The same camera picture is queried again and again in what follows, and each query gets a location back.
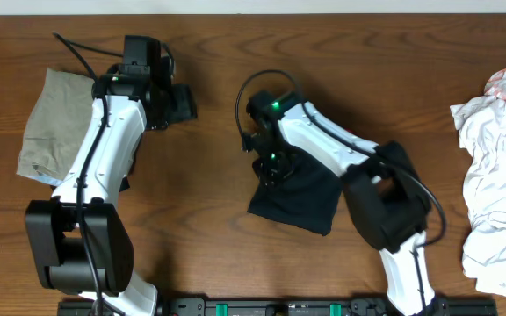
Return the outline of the black leggings with red waistband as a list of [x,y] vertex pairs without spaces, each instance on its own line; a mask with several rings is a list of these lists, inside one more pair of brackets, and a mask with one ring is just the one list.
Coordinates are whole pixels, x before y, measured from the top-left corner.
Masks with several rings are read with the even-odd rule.
[[430,202],[399,143],[371,146],[361,162],[339,174],[311,154],[288,146],[297,155],[294,172],[275,187],[259,181],[250,213],[327,235],[339,198],[344,197],[358,233],[375,248],[386,248],[425,229]]

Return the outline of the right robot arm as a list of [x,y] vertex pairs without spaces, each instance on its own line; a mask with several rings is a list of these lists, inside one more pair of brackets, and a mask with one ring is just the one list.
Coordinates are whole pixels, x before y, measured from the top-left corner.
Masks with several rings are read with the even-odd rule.
[[403,147],[360,139],[290,92],[262,90],[246,112],[257,125],[243,136],[258,157],[259,185],[248,211],[320,235],[329,234],[344,198],[359,235],[379,251],[387,299],[400,315],[438,315],[424,258],[426,218],[442,207]]

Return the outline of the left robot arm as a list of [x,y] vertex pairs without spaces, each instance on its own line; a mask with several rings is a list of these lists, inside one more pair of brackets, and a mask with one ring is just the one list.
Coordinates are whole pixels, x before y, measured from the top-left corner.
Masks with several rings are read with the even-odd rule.
[[156,315],[157,288],[134,271],[134,247],[117,212],[134,154],[147,130],[195,119],[190,88],[174,67],[135,61],[95,83],[91,119],[64,180],[25,211],[42,287],[86,298],[77,315]]

